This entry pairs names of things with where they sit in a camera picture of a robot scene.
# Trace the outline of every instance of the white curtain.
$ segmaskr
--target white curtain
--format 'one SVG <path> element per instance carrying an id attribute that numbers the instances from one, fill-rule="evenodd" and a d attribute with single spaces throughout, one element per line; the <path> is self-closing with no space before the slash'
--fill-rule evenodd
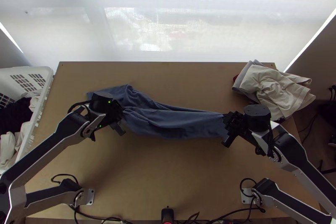
<path id="1" fill-rule="evenodd" d="M 59 61 L 275 62 L 284 70 L 336 0 L 0 0 L 35 66 Z"/>

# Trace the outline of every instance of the light strip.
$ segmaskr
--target light strip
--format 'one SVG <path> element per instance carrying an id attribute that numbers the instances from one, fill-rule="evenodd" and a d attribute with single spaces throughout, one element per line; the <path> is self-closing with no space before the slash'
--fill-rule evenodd
<path id="1" fill-rule="evenodd" d="M 18 46 L 18 44 L 15 42 L 15 40 L 12 38 L 12 36 L 9 34 L 9 32 L 6 30 L 6 28 L 3 26 L 3 24 L 0 22 L 0 29 L 3 31 L 3 33 L 6 34 L 6 36 L 12 41 L 13 44 L 22 52 L 21 48 Z"/>
<path id="2" fill-rule="evenodd" d="M 327 18 L 327 20 L 322 24 L 320 29 L 315 33 L 315 35 L 309 40 L 309 42 L 303 47 L 303 49 L 296 55 L 296 57 L 291 61 L 291 63 L 286 67 L 284 72 L 286 72 L 292 64 L 301 56 L 301 54 L 310 46 L 310 44 L 315 40 L 315 38 L 323 31 L 323 29 L 329 24 L 329 22 L 336 16 L 336 9 L 331 13 L 331 15 Z"/>

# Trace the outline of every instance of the gray cloth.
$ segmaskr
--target gray cloth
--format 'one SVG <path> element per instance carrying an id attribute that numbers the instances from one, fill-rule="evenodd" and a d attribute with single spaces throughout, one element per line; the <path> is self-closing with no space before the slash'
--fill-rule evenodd
<path id="1" fill-rule="evenodd" d="M 258 66 L 265 66 L 263 64 L 261 64 L 258 60 L 253 60 L 253 61 L 249 61 L 246 66 L 244 66 L 243 70 L 240 72 L 240 74 L 237 76 L 235 82 L 234 82 L 234 85 L 232 87 L 232 90 L 233 91 L 236 91 L 240 94 L 243 94 L 243 95 L 246 95 L 248 98 L 250 98 L 251 100 L 257 102 L 257 103 L 260 103 L 260 101 L 258 100 L 257 98 L 257 95 L 256 93 L 247 93 L 245 92 L 244 90 L 242 90 L 240 87 L 242 81 L 243 81 L 243 78 L 245 77 L 246 73 L 247 73 L 247 70 L 250 68 L 250 66 L 252 65 L 258 65 Z"/>
<path id="2" fill-rule="evenodd" d="M 113 95 L 124 108 L 124 123 L 135 133 L 166 139 L 227 138 L 223 114 L 157 103 L 129 84 L 97 92 Z"/>

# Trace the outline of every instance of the laundry basket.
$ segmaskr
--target laundry basket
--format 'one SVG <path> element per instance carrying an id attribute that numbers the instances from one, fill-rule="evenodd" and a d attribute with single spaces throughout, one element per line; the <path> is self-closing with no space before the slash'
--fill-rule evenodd
<path id="1" fill-rule="evenodd" d="M 45 101 L 49 94 L 50 86 L 53 81 L 53 71 L 51 68 L 43 67 L 12 67 L 0 69 L 0 109 L 5 108 L 9 103 L 13 103 L 21 98 L 25 92 L 41 91 L 38 104 L 31 116 L 31 128 L 27 130 L 19 151 L 15 154 L 15 162 L 20 160 L 31 146 L 34 136 L 33 132 L 38 127 L 39 120 L 41 119 L 42 111 Z M 0 168 L 0 173 L 3 173 L 14 162 L 10 162 L 7 167 Z"/>

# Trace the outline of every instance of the wooden table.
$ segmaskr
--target wooden table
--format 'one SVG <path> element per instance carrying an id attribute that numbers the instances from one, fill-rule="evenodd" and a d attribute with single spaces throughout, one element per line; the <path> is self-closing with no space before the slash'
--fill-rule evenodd
<path id="1" fill-rule="evenodd" d="M 61 62 L 34 145 L 52 134 L 68 108 L 87 99 L 87 92 L 127 83 L 161 103 L 219 113 L 242 112 L 248 100 L 231 86 L 233 76 L 244 65 Z M 293 118 L 283 125 L 299 137 Z M 199 218 L 214 219 L 247 207 L 239 192 L 243 178 L 259 181 L 268 177 L 285 192 L 318 208 L 291 173 L 267 157 L 255 155 L 254 146 L 239 137 L 229 149 L 221 145 L 221 139 L 163 140 L 130 131 L 120 137 L 108 127 L 98 131 L 96 139 L 68 147 L 27 184 L 27 192 L 55 186 L 50 182 L 53 175 L 69 173 L 81 186 L 96 190 L 94 204 L 81 207 L 91 215 L 159 220 L 161 209 L 170 206 L 177 219 L 187 219 L 198 211 Z M 72 219 L 74 213 L 59 205 L 33 216 Z M 247 212 L 240 212 L 232 217 L 246 216 Z M 281 216 L 286 215 L 276 208 L 268 208 L 265 214 L 252 212 L 252 218 Z"/>

